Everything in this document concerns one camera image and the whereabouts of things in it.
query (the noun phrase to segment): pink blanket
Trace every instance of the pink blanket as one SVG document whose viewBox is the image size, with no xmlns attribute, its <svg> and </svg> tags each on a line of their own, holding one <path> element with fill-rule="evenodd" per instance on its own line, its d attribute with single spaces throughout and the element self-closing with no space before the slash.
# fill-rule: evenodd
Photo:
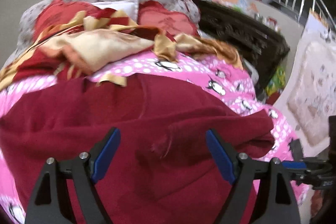
<svg viewBox="0 0 336 224">
<path fill-rule="evenodd" d="M 271 131 L 275 143 L 261 160 L 270 161 L 273 157 L 280 160 L 293 160 L 288 143 L 296 139 L 295 132 L 289 126 L 286 118 L 272 106 L 264 105 L 255 99 L 253 83 L 247 72 L 235 69 L 215 56 L 208 57 L 202 62 L 195 61 L 189 56 L 179 53 L 177 64 L 158 62 L 152 52 L 143 52 L 129 56 L 123 60 L 110 63 L 94 73 L 89 79 L 93 82 L 100 80 L 106 73 L 129 76 L 134 73 L 162 75 L 191 82 L 203 90 L 218 97 L 236 113 L 246 116 L 265 109 L 273 118 L 274 128 Z M 54 76 L 34 76 L 13 83 L 0 92 L 0 117 L 28 92 L 41 90 L 57 83 Z M 298 203 L 302 203 L 309 189 L 308 185 L 297 186 L 292 182 Z M 1 153 L 0 144 L 0 205 L 15 223 L 24 223 L 25 212 L 17 195 L 14 178 L 9 171 Z"/>
</svg>

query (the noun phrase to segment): metal screw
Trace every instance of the metal screw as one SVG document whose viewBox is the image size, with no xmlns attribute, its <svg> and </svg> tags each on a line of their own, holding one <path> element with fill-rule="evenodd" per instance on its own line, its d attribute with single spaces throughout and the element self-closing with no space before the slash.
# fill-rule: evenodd
<svg viewBox="0 0 336 224">
<path fill-rule="evenodd" d="M 249 157 L 246 153 L 239 153 L 238 156 L 241 160 L 246 160 Z"/>
<path fill-rule="evenodd" d="M 86 159 L 87 157 L 89 156 L 89 153 L 88 152 L 82 152 L 79 154 L 79 157 L 83 160 L 83 159 Z"/>
<path fill-rule="evenodd" d="M 278 158 L 273 158 L 272 160 L 275 164 L 280 164 L 281 163 L 281 160 L 279 160 Z"/>
<path fill-rule="evenodd" d="M 48 158 L 47 159 L 47 164 L 53 164 L 55 162 L 54 158 Z"/>
</svg>

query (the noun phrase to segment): blue clamp pad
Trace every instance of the blue clamp pad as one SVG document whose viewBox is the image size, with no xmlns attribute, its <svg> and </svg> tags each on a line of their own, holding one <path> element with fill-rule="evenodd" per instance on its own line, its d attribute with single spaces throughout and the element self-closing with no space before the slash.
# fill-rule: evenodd
<svg viewBox="0 0 336 224">
<path fill-rule="evenodd" d="M 231 185 L 236 181 L 234 165 L 224 150 L 223 146 L 216 138 L 212 130 L 208 130 L 205 135 L 208 149 L 223 177 Z"/>
<path fill-rule="evenodd" d="M 93 173 L 91 175 L 93 183 L 97 183 L 98 180 L 104 178 L 112 158 L 119 147 L 120 139 L 120 131 L 116 128 L 93 164 Z"/>
<path fill-rule="evenodd" d="M 289 169 L 307 169 L 307 165 L 303 161 L 284 160 L 282 165 Z"/>
</svg>

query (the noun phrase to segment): pillow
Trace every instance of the pillow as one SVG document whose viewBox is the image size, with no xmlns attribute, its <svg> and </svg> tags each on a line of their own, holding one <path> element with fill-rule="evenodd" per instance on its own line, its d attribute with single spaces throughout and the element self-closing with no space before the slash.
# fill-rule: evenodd
<svg viewBox="0 0 336 224">
<path fill-rule="evenodd" d="M 131 19 L 138 22 L 139 0 L 103 1 L 92 3 L 92 5 L 100 9 L 123 10 Z"/>
<path fill-rule="evenodd" d="M 100 11 L 98 7 L 83 1 L 72 1 L 65 3 L 63 0 L 53 0 L 37 17 L 34 26 L 33 41 L 40 33 L 51 25 L 68 23 L 79 11 L 85 10 L 86 15 L 92 15 Z"/>
<path fill-rule="evenodd" d="M 335 67 L 335 48 L 321 41 L 308 44 L 287 105 L 310 146 L 328 138 L 328 118 L 336 115 Z"/>
<path fill-rule="evenodd" d="M 138 24 L 161 28 L 172 36 L 180 33 L 199 36 L 196 25 L 186 14 L 171 12 L 154 0 L 140 4 Z"/>
</svg>

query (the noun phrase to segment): penguin print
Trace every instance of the penguin print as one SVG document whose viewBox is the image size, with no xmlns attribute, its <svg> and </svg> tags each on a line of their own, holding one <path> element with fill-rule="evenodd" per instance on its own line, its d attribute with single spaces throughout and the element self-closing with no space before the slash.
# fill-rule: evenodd
<svg viewBox="0 0 336 224">
<path fill-rule="evenodd" d="M 219 77 L 219 78 L 223 78 L 225 79 L 226 78 L 226 74 L 224 73 L 224 71 L 221 71 L 221 70 L 218 70 L 216 71 L 216 76 Z"/>
<path fill-rule="evenodd" d="M 19 224 L 24 224 L 25 217 L 22 213 L 22 208 L 19 205 L 9 205 L 9 212 L 12 215 L 12 217 L 17 221 Z"/>
<path fill-rule="evenodd" d="M 177 64 L 168 61 L 158 61 L 155 62 L 155 65 L 170 71 L 177 71 L 177 72 L 182 71 L 182 69 Z"/>
<path fill-rule="evenodd" d="M 208 86 L 206 88 L 209 89 L 209 90 L 213 90 L 220 95 L 225 95 L 226 94 L 224 88 L 219 83 L 212 80 L 211 78 L 210 78 L 210 80 L 208 82 Z"/>
<path fill-rule="evenodd" d="M 243 92 L 244 91 L 244 86 L 242 83 L 238 83 L 237 87 L 236 87 L 236 90 L 238 92 Z"/>
<path fill-rule="evenodd" d="M 243 110 L 252 110 L 252 107 L 250 106 L 250 104 L 248 103 L 248 101 L 242 100 L 241 102 L 241 108 Z"/>
<path fill-rule="evenodd" d="M 273 145 L 273 147 L 271 148 L 271 150 L 276 150 L 276 149 L 278 149 L 279 146 L 280 146 L 279 141 L 278 141 L 278 140 L 274 140 L 274 145 Z"/>
<path fill-rule="evenodd" d="M 278 113 L 273 109 L 268 110 L 268 115 L 272 117 L 273 119 L 278 119 L 279 117 Z"/>
</svg>

